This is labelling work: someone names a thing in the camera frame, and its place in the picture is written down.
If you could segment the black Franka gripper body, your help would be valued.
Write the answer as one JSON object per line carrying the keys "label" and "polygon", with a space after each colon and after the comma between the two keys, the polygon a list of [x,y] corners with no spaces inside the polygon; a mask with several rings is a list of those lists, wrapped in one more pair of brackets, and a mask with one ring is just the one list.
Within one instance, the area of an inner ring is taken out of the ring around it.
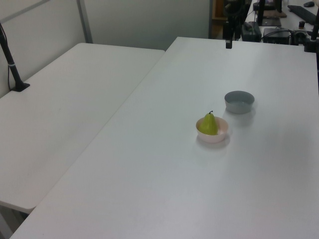
{"label": "black Franka gripper body", "polygon": [[224,40],[239,40],[241,38],[241,22],[237,21],[226,21],[223,24],[223,32],[222,32],[222,39]]}

